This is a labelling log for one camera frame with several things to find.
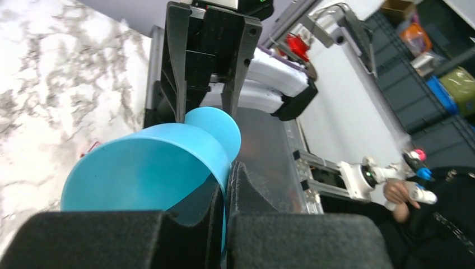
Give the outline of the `blue wine glass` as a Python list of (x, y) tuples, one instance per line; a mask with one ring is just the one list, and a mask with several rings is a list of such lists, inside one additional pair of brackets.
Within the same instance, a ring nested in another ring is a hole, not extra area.
[(164, 123), (107, 142), (74, 166), (60, 199), (62, 212), (168, 211), (205, 183), (223, 197), (221, 258), (225, 253), (226, 188), (241, 134), (223, 110), (200, 107), (183, 123)]

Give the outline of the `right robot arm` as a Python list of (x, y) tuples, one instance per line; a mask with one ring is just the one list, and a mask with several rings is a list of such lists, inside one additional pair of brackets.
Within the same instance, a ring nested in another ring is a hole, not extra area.
[(152, 29), (145, 127), (199, 106), (297, 118), (318, 93), (316, 73), (258, 44), (273, 11), (272, 1), (170, 1), (165, 26)]

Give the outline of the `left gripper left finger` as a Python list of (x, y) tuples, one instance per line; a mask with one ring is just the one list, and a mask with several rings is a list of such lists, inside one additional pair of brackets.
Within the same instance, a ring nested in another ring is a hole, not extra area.
[(205, 183), (168, 211), (44, 212), (20, 227), (2, 268), (217, 268), (223, 197)]

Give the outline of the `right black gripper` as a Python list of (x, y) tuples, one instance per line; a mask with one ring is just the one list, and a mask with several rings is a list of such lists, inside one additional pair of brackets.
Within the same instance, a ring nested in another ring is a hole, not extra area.
[(223, 84), (221, 106), (234, 116), (261, 19), (209, 1), (170, 1), (165, 17), (153, 28), (154, 122), (184, 122), (212, 83)]

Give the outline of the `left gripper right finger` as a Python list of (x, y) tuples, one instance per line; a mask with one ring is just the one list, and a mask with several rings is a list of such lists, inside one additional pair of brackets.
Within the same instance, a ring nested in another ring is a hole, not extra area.
[(392, 268), (370, 219), (279, 212), (242, 162), (232, 164), (228, 198), (227, 268)]

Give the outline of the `operator hand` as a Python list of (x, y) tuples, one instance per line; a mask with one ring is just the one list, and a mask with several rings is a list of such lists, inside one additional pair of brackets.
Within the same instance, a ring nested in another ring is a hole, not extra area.
[(402, 180), (391, 180), (386, 182), (383, 187), (384, 197), (396, 205), (392, 211), (394, 219), (399, 223), (405, 223), (410, 217), (410, 210), (408, 204), (412, 207), (420, 209), (418, 202), (413, 201), (409, 197), (409, 191)]

